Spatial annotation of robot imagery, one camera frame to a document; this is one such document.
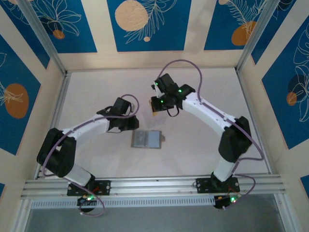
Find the cable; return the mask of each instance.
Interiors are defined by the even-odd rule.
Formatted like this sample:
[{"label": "cable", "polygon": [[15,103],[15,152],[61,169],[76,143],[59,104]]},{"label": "cable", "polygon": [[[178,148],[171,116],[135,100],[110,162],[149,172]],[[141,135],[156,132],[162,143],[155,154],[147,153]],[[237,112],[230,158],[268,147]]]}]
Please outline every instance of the cable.
[{"label": "cable", "polygon": [[[92,190],[93,193],[96,192],[96,191],[99,191],[101,193],[103,192],[102,190],[99,189],[99,187],[96,187],[94,190]],[[88,200],[86,195],[82,196],[80,199],[83,199],[84,201],[80,202],[80,205],[79,205],[78,209],[79,209],[80,212],[84,213],[84,211],[82,210],[82,206],[89,206],[93,201],[92,200]]]},{"label": "cable", "polygon": [[[73,128],[73,130],[71,130],[71,131],[67,132],[66,134],[64,134],[64,135],[55,143],[55,145],[52,147],[52,149],[49,151],[49,153],[48,153],[48,155],[47,155],[47,157],[46,157],[46,159],[45,159],[45,161],[44,161],[44,163],[43,163],[43,168],[42,168],[43,175],[44,175],[45,177],[46,177],[46,176],[52,176],[52,175],[47,175],[47,174],[45,174],[46,165],[47,165],[47,163],[48,163],[48,161],[49,161],[49,159],[50,159],[52,153],[53,153],[53,152],[55,151],[55,149],[57,148],[57,146],[58,146],[68,135],[70,135],[71,133],[75,132],[76,130],[78,130],[78,129],[80,129],[80,128],[86,126],[86,125],[88,125],[89,123],[96,122],[96,121],[99,121],[99,120],[103,120],[103,119],[107,119],[107,118],[130,118],[130,117],[133,117],[134,115],[136,115],[136,113],[137,113],[138,110],[140,109],[140,102],[139,102],[139,100],[138,100],[134,95],[131,95],[131,94],[125,94],[125,95],[123,95],[121,98],[127,97],[127,96],[133,97],[133,98],[135,99],[136,103],[137,103],[137,109],[136,109],[136,111],[135,111],[133,114],[128,115],[128,116],[102,116],[102,117],[98,117],[98,118],[95,118],[95,119],[93,119],[93,120],[86,121],[86,122],[84,122],[84,123],[82,123],[82,124],[76,126],[75,128]],[[102,206],[103,206],[103,211],[102,211],[101,213],[99,213],[99,214],[90,215],[90,214],[85,214],[85,213],[82,212],[82,213],[81,213],[82,215],[86,215],[86,216],[90,216],[90,217],[98,217],[98,216],[101,216],[101,215],[104,213],[104,211],[105,211],[105,206],[104,206],[103,201],[100,199],[100,197],[98,197],[96,194],[94,194],[92,191],[86,189],[85,187],[83,187],[83,186],[81,186],[81,185],[79,185],[79,184],[77,184],[77,183],[75,183],[75,182],[72,182],[72,181],[70,181],[70,180],[68,180],[68,181],[71,182],[72,184],[74,184],[76,187],[79,187],[80,189],[82,189],[82,190],[88,192],[89,194],[93,195],[95,198],[97,198],[97,199],[101,202],[101,204],[102,204]]]},{"label": "cable", "polygon": [[228,123],[232,124],[233,126],[235,126],[238,130],[240,130],[253,144],[254,146],[256,147],[256,149],[258,150],[258,152],[260,153],[261,155],[261,158],[239,158],[238,160],[239,161],[242,161],[242,160],[258,160],[258,161],[262,161],[264,160],[264,154],[263,154],[263,151],[262,149],[259,147],[259,145],[257,144],[257,142],[243,129],[241,128],[239,125],[237,125],[235,122],[231,121],[230,119],[228,118],[225,118],[225,116],[223,114],[221,114],[220,112],[218,112],[217,110],[215,110],[214,108],[212,108],[210,105],[207,105],[206,103],[202,102],[202,98],[200,96],[200,91],[201,91],[201,87],[202,87],[202,81],[203,81],[203,74],[202,74],[202,71],[201,69],[193,62],[189,61],[189,60],[186,60],[186,59],[176,59],[176,60],[173,60],[169,63],[167,63],[164,68],[161,70],[160,74],[158,75],[158,78],[162,75],[163,71],[172,63],[175,63],[175,62],[180,62],[180,61],[183,61],[183,62],[187,62],[191,65],[193,65],[198,73],[199,73],[199,77],[200,77],[200,80],[199,80],[199,84],[198,84],[198,89],[197,89],[197,98],[199,100],[200,103],[202,103],[204,106],[206,106],[208,109],[210,109],[211,111],[213,111],[214,113],[216,113],[219,117],[223,118],[223,119],[226,119]]},{"label": "cable", "polygon": [[170,112],[169,112],[169,109],[167,109],[168,115],[170,117],[176,117],[179,114],[179,108],[176,106],[176,109],[177,109],[177,114],[175,114],[175,115],[171,115]]},{"label": "cable", "polygon": [[223,208],[223,210],[226,210],[226,209],[232,207],[233,205],[235,205],[236,203],[238,203],[238,202],[241,200],[241,198],[243,198],[243,197],[245,197],[245,196],[248,196],[249,193],[252,192],[252,190],[254,189],[254,187],[255,187],[255,185],[256,185],[256,181],[255,181],[255,179],[254,179],[252,176],[248,176],[248,175],[245,175],[245,174],[234,174],[234,175],[240,176],[240,177],[245,177],[245,178],[250,178],[251,180],[253,180],[253,185],[252,185],[252,187],[251,187],[244,195],[242,195],[241,197],[239,197],[239,199],[238,199],[235,203],[230,204],[229,206]]},{"label": "cable", "polygon": [[113,132],[113,131],[107,131],[106,133],[110,133],[110,134],[120,134],[122,131],[119,132]]},{"label": "cable", "polygon": [[132,104],[130,103],[130,111],[129,111],[129,113],[127,114],[127,116],[130,115],[132,112],[133,112],[133,111],[132,111]]},{"label": "cable", "polygon": [[[186,60],[186,59],[176,59],[176,60],[173,60],[173,61],[167,63],[167,64],[163,67],[163,69],[161,70],[160,74],[158,75],[158,78],[162,75],[163,71],[164,71],[170,64],[175,63],[175,62],[181,62],[181,61],[182,61],[182,62],[187,62],[187,63],[193,65],[193,66],[197,69],[197,71],[198,71],[198,73],[199,73],[200,80],[199,80],[198,89],[197,89],[197,98],[198,98],[199,102],[202,103],[205,107],[207,107],[207,108],[210,109],[211,111],[213,111],[213,112],[214,112],[215,114],[217,114],[219,117],[221,117],[222,119],[226,120],[228,123],[230,123],[230,124],[232,124],[233,126],[235,126],[238,130],[240,130],[240,131],[241,131],[241,132],[254,144],[254,146],[256,147],[256,149],[258,150],[258,152],[259,152],[260,155],[261,155],[261,158],[252,158],[252,157],[248,157],[248,158],[239,158],[238,161],[237,161],[237,163],[236,163],[236,165],[235,165],[235,167],[234,167],[234,169],[233,169],[233,171],[232,171],[232,173],[234,173],[234,171],[235,171],[236,168],[238,167],[240,161],[243,161],[243,160],[257,160],[257,161],[262,161],[262,160],[264,160],[265,156],[264,156],[264,153],[263,153],[262,149],[261,149],[260,146],[257,144],[257,142],[256,142],[256,141],[255,141],[243,128],[241,128],[239,125],[237,125],[235,122],[231,121],[230,119],[226,118],[224,115],[222,115],[222,114],[221,114],[220,112],[218,112],[216,109],[212,108],[210,105],[208,105],[208,104],[202,102],[202,98],[201,98],[201,96],[200,96],[200,91],[201,91],[201,87],[202,87],[203,74],[202,74],[201,69],[200,69],[195,63],[193,63],[193,62],[191,62],[191,61],[189,61],[189,60]],[[255,187],[255,184],[256,184],[255,179],[254,179],[253,177],[251,177],[251,176],[244,175],[244,174],[234,174],[234,175],[242,176],[242,177],[246,177],[246,178],[250,178],[250,179],[253,180],[253,186],[251,187],[251,189],[250,189],[248,192],[246,192],[244,195],[242,195],[242,197],[247,196],[247,195],[254,189],[254,187]]]}]

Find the vent grille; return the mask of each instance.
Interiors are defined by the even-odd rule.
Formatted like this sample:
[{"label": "vent grille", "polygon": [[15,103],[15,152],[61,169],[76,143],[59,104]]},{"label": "vent grille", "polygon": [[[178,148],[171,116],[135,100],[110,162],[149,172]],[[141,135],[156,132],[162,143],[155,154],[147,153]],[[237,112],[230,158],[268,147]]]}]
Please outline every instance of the vent grille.
[{"label": "vent grille", "polygon": [[[159,207],[159,206],[198,206],[215,205],[213,196],[194,197],[152,197],[152,198],[107,198],[102,199],[106,208],[122,207]],[[101,207],[101,203],[93,202],[83,208]],[[77,208],[77,199],[34,200],[32,209]]]}]

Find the metal base plate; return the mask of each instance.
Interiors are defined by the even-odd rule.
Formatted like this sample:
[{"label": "metal base plate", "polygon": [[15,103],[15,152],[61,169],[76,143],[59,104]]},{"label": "metal base plate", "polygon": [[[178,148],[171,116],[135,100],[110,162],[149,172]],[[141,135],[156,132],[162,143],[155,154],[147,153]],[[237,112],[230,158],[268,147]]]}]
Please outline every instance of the metal base plate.
[{"label": "metal base plate", "polygon": [[221,190],[216,189],[211,184],[210,178],[198,178],[197,183],[197,193],[227,193],[229,187],[233,189],[234,192],[240,192],[239,183],[236,177],[229,178],[224,182]]},{"label": "metal base plate", "polygon": [[[110,188],[110,180],[96,180],[94,183],[94,193],[98,196],[109,196]],[[84,196],[85,194],[88,193],[73,184],[69,184],[67,192],[68,196]]]}]

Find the floor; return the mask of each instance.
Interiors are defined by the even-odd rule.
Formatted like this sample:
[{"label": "floor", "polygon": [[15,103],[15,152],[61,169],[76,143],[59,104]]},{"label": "floor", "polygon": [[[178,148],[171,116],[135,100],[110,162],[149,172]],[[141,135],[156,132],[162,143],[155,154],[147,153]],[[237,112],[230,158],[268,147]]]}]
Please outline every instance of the floor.
[{"label": "floor", "polygon": [[[76,150],[75,163],[96,177],[143,177],[210,174],[218,164],[220,137],[194,115],[181,111],[170,118],[166,112],[152,116],[149,99],[155,95],[151,84],[159,69],[123,69],[74,72],[66,94],[59,129],[78,125],[97,111],[113,105],[117,97],[133,94],[140,101],[137,118],[142,130],[161,130],[161,149],[131,148],[131,131],[105,133]],[[197,90],[199,75],[191,68],[171,68],[168,73],[179,85]],[[201,96],[235,117],[250,114],[234,68],[202,69]],[[243,157],[260,157],[251,146]],[[268,173],[264,161],[244,161],[236,173]]]},{"label": "floor", "polygon": [[249,195],[226,211],[213,206],[107,208],[102,217],[89,218],[81,217],[77,209],[31,210],[25,231],[42,232],[42,228],[45,232],[285,231],[273,195]]}]

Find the white arm segment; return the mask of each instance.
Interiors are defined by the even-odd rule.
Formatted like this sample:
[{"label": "white arm segment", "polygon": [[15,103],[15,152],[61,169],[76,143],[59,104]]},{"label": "white arm segment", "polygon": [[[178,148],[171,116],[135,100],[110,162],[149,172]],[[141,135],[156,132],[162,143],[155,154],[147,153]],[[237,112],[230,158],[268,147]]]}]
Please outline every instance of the white arm segment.
[{"label": "white arm segment", "polygon": [[[202,98],[202,102],[206,103],[207,105],[211,106],[213,109],[217,110],[221,114],[223,114],[226,118],[230,119],[231,121],[235,122],[235,117],[224,113],[223,111],[219,110],[215,106],[211,105],[205,99]],[[202,105],[198,98],[197,93],[190,93],[186,96],[186,99],[183,101],[183,109],[194,114],[196,117],[201,119],[207,125],[209,125],[217,134],[221,137],[222,133],[225,130],[225,127],[230,127],[231,124],[228,123],[226,120],[218,116],[215,112],[208,109],[204,105]],[[219,161],[218,166],[214,170],[214,175],[222,182],[226,181],[235,167],[236,163],[230,163],[225,159],[221,158]]]},{"label": "white arm segment", "polygon": [[[95,115],[89,120],[95,120],[96,118],[102,117],[102,115]],[[83,126],[73,133],[71,133],[68,137],[74,137],[76,140],[76,148],[80,146],[82,143],[87,140],[95,137],[99,134],[105,133],[110,126],[110,122],[107,119],[101,119],[98,121],[94,121],[89,123],[86,126]],[[63,134],[73,130],[75,127],[67,128],[63,130]],[[80,167],[76,163],[74,164],[71,171],[65,176],[66,179],[75,182],[81,186],[85,186],[91,178],[91,174],[87,172],[84,168]]]},{"label": "white arm segment", "polygon": [[224,182],[233,174],[232,171],[236,163],[230,163],[221,157],[218,166],[213,171],[213,174],[218,178],[218,180]]},{"label": "white arm segment", "polygon": [[155,81],[154,81],[154,90],[155,90],[155,93],[156,93],[156,97],[157,98],[161,98],[163,95],[164,95],[164,93],[162,93],[161,91],[160,91],[160,89],[159,89],[159,87],[156,85],[156,83],[155,83]]},{"label": "white arm segment", "polygon": [[64,178],[85,186],[89,182],[91,174],[75,163],[71,171]]},{"label": "white arm segment", "polygon": [[[92,118],[90,118],[89,120],[95,120],[96,118],[99,118],[99,117],[102,117],[102,115],[95,115]],[[76,131],[71,133],[68,137],[74,137],[75,138],[76,148],[78,148],[81,144],[83,144],[87,140],[91,139],[92,137],[95,137],[99,134],[107,132],[109,126],[110,126],[109,120],[101,119],[101,120],[89,123],[88,125],[83,126],[82,128],[77,129]],[[75,127],[64,129],[63,134],[66,134],[70,130],[73,130]]]},{"label": "white arm segment", "polygon": [[[202,98],[202,102],[211,106],[213,109],[223,114],[226,118],[235,122],[235,118],[233,116],[224,113],[223,111],[211,105],[209,102],[207,102],[203,98]],[[228,123],[227,121],[224,121],[223,118],[218,116],[215,112],[213,112],[212,110],[202,105],[202,103],[200,103],[197,98],[197,93],[190,93],[189,95],[186,96],[186,99],[183,101],[183,109],[187,112],[194,114],[196,117],[201,119],[203,122],[209,125],[215,132],[217,132],[217,134],[220,136],[224,132],[225,127],[231,126],[230,123]]]}]

